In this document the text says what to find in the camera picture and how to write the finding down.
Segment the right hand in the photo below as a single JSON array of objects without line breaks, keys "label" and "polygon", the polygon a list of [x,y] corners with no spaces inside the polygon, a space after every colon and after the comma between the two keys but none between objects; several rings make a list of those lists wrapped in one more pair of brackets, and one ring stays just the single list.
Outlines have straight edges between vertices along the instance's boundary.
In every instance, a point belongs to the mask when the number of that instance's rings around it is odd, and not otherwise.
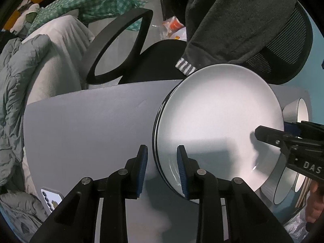
[{"label": "right hand", "polygon": [[306,221],[315,223],[323,211],[323,195],[318,182],[312,180],[310,184],[310,196],[307,200],[305,217]]}]

